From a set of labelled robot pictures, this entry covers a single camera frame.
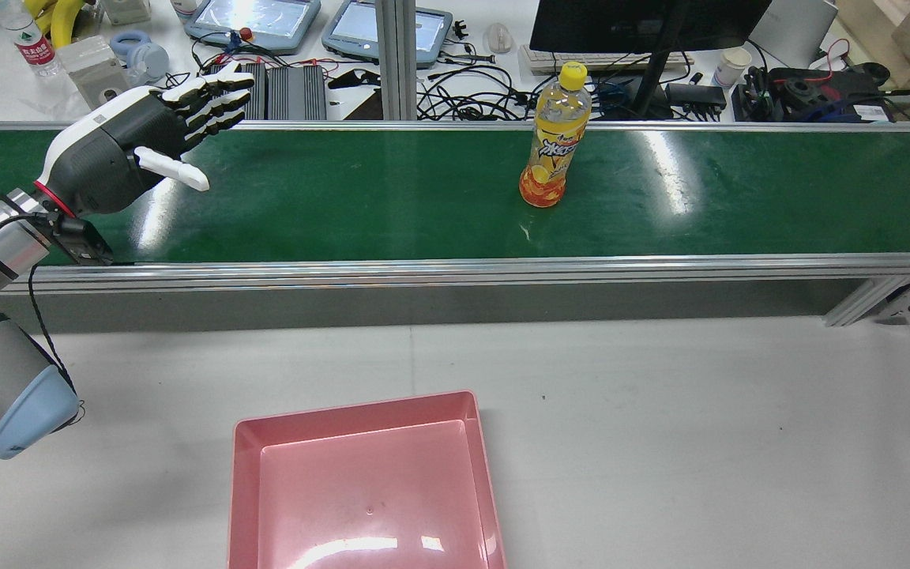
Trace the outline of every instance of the white container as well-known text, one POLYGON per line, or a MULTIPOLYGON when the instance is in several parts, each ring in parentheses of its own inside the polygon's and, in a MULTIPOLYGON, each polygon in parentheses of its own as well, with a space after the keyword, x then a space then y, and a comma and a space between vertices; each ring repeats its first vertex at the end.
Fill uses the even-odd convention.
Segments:
POLYGON ((722 61, 718 62, 712 81, 719 87, 732 87, 746 72, 746 68, 750 67, 752 61, 754 58, 749 51, 742 47, 730 47, 722 51, 722 61))
POLYGON ((181 18, 181 22, 187 22, 195 9, 199 7, 199 3, 195 0, 171 0, 171 5, 174 6, 174 11, 181 18))
POLYGON ((90 108, 98 108, 130 89, 126 70, 101 36, 59 47, 58 58, 90 108))

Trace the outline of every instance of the plastic bottle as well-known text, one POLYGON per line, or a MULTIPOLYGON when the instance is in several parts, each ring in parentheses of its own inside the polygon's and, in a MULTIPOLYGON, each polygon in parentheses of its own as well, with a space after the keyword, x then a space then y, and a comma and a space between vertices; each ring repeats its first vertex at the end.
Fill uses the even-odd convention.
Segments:
POLYGON ((174 11, 177 12, 182 23, 187 22, 199 7, 196 0, 171 0, 171 5, 174 6, 174 11))
POLYGON ((23 0, 0 0, 0 25, 9 30, 12 42, 36 75, 58 74, 62 66, 55 58, 55 50, 33 22, 23 0))
POLYGON ((539 95, 532 151, 519 178, 521 197, 537 208, 549 208, 564 195, 567 167, 592 114, 586 76, 580 62, 566 62, 557 81, 539 95))

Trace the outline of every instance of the pink tray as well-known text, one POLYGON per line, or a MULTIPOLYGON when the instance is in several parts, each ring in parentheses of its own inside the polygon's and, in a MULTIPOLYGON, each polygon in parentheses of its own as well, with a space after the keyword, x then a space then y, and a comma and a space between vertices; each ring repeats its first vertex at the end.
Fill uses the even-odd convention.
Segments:
POLYGON ((250 419, 231 569, 505 569, 468 391, 250 419))

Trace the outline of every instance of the bottle with green label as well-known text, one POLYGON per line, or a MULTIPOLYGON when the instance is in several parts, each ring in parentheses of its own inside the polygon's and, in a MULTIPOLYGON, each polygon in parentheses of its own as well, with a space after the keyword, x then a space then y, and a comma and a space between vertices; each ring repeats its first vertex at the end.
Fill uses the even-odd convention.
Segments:
POLYGON ((55 50, 37 28, 23 0, 0 0, 0 25, 8 30, 33 73, 40 77, 58 74, 62 66, 55 58, 55 50))

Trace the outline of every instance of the keyboard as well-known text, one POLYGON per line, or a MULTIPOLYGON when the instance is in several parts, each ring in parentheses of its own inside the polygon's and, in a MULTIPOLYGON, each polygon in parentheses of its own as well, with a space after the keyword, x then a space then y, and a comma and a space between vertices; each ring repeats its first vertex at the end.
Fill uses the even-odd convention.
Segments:
MULTIPOLYGON (((648 67, 647 57, 647 54, 553 54, 551 51, 530 50, 528 46, 519 48, 521 68, 530 69, 533 75, 555 73, 569 61, 582 62, 588 68, 588 71, 613 71, 620 68, 643 71, 643 69, 648 67)), ((690 54, 687 54, 686 57, 690 59, 690 64, 693 65, 694 58, 690 57, 690 54)), ((665 67, 685 69, 686 62, 683 61, 683 54, 679 52, 669 54, 665 67)))

